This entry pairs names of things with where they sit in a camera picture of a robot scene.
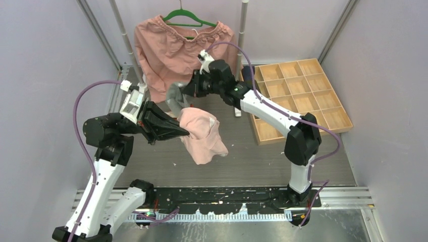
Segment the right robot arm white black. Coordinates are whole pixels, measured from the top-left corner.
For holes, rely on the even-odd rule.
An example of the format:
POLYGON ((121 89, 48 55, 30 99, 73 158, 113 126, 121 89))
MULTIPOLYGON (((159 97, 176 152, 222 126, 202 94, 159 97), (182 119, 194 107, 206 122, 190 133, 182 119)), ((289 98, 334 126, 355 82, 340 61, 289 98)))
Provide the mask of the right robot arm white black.
POLYGON ((230 66, 222 59, 194 70, 190 82, 180 91, 194 98, 217 94, 225 104, 260 118, 280 132, 286 138, 284 154, 291 162, 289 202, 294 206, 307 202, 312 188, 309 168, 322 142, 313 114, 292 112, 262 96, 249 83, 236 81, 230 66))

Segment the pink underwear cream waistband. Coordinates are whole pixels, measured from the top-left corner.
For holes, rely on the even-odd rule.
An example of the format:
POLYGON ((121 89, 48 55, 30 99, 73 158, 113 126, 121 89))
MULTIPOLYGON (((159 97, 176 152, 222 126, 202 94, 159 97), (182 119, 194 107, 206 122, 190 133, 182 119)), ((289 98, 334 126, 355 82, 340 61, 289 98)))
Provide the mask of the pink underwear cream waistband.
POLYGON ((189 132, 181 141, 197 165, 208 164, 213 157, 225 157, 229 151, 223 143, 220 122, 211 113, 195 107, 187 107, 178 116, 181 128, 189 132))

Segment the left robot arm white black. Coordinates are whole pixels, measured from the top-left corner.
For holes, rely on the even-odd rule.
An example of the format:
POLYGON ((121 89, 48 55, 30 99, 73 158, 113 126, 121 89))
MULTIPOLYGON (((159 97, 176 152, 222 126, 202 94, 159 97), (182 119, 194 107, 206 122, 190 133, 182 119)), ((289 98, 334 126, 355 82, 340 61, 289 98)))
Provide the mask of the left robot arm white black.
POLYGON ((114 185, 127 166, 134 135, 149 144, 188 135, 179 122, 154 102, 125 101, 119 112, 88 119, 83 126, 87 145, 96 148, 91 159, 91 177, 83 196, 66 225, 54 229, 56 241, 112 241, 121 224, 138 207, 155 202, 151 183, 136 179, 126 192, 108 207, 114 185))

